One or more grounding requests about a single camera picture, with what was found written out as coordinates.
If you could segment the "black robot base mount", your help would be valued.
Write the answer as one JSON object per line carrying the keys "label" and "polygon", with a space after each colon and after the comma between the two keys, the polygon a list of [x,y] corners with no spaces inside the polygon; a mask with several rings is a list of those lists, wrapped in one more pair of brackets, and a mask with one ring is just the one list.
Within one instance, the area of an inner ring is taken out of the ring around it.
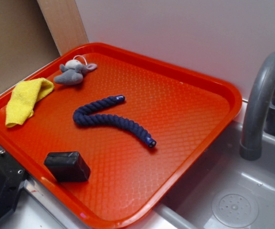
{"label": "black robot base mount", "polygon": [[5,150],[0,150],[0,222],[16,210],[26,170]]}

